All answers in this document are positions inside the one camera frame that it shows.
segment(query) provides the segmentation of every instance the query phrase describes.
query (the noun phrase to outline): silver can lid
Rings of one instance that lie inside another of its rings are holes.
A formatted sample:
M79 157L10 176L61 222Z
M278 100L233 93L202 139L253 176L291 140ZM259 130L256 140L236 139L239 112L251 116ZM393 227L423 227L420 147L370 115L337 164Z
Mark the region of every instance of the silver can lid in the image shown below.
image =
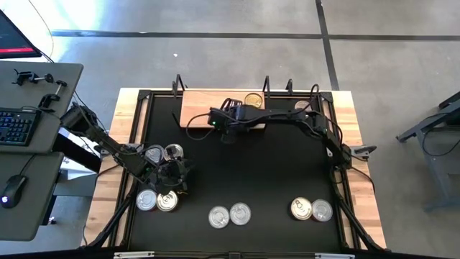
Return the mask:
M184 158L184 149L178 144L170 144L165 147L163 151L163 156L165 160L171 160L173 158Z
M172 211L178 205L178 195L174 191L170 191L167 195L158 194L157 206L158 209L164 212Z
M157 203L157 194L150 189L146 189L137 194L136 205L142 211L149 211Z
M298 101L295 103L294 109L304 109L307 105L307 101Z
M234 224L244 225L251 219L251 209L246 204L239 202L231 207L230 219Z
M153 163L159 163L163 159L164 152L165 149L162 146L152 145L145 151L145 156Z
M229 211L222 206L215 206L212 208L208 215L209 224L216 229L221 229L225 227L229 221Z
M332 206L325 200L317 199L311 204L313 217L319 222L326 222L332 218Z

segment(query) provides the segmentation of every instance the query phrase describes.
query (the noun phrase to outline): metal stand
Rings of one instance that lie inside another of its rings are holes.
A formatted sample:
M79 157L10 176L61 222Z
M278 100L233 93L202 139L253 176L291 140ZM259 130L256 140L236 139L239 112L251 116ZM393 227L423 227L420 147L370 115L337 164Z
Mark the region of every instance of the metal stand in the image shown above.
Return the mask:
M414 127L397 136L396 139L399 142L406 142L406 140L411 137L417 137L420 146L423 147L424 139L426 138L426 135L429 132L451 130L448 127L435 128L435 126L444 122L451 121L459 115L460 93L445 100L443 103L439 104L439 106L441 108L439 113L424 119ZM441 198L438 201L427 204L425 206L425 211L430 212L434 209L445 206L460 205L460 196L455 196L454 194L452 194L451 179L449 172L440 171L435 166L435 163L439 163L439 159L437 160L436 156L429 155L426 153L426 151L423 151L423 154L425 156L426 162L428 163L428 167L431 175L433 176L433 180L436 183L436 186L441 194Z

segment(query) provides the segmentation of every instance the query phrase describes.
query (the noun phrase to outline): wooden table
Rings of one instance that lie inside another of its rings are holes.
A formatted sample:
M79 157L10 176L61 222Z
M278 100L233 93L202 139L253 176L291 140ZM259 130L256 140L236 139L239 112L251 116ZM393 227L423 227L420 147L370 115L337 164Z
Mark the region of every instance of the wooden table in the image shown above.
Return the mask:
M117 142L128 143L129 135L132 128L134 119L134 110L137 104L137 94L139 90L145 88L122 88L120 89L119 98L116 103L114 118L110 128L110 136ZM227 89L218 91L238 91L236 89ZM350 146L362 145L361 133L357 115L354 110L353 98L350 91L332 91L333 105L336 111L337 122L344 133L344 143ZM138 125L136 143L140 142L140 136L143 129L143 121L145 111L147 109L147 102L142 104L142 111ZM115 165L111 158L106 158L102 162L101 171ZM354 167L365 172L369 175L367 163L354 159ZM94 191L93 201L89 211L88 219L86 222L86 238L91 242L96 238L98 233L105 227L108 220L111 218L115 210L116 197L119 191L122 169L120 167L110 170L99 177L96 190ZM371 183L353 170L348 172L349 185L351 189L351 197L354 205L354 212L357 219L361 222L366 231L372 236L374 241L386 247L385 238L382 231L382 224L380 222L379 211L375 201L374 192ZM352 238L350 224L342 213L344 221L344 228L346 233L346 240L352 247ZM119 244L122 239L124 223L126 221L126 212L121 218L119 231L117 235L116 244Z

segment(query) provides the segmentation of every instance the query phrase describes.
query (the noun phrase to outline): white can lid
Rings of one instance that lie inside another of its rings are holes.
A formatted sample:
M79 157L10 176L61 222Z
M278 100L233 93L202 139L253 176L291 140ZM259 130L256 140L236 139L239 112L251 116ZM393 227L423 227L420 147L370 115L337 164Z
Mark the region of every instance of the white can lid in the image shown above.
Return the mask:
M149 211L157 204L157 194L150 189L146 189L137 194L136 205L142 211Z

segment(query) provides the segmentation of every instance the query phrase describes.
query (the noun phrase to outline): gold can lid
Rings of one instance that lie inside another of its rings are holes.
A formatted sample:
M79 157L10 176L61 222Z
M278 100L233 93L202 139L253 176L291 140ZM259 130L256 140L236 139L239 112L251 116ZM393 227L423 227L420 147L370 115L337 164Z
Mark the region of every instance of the gold can lid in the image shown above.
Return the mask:
M260 108L262 107L262 97L259 94L250 93L244 97L244 104Z
M290 211L293 213L293 216L299 220L309 219L313 213L310 201L303 197L298 197L293 200L290 204Z

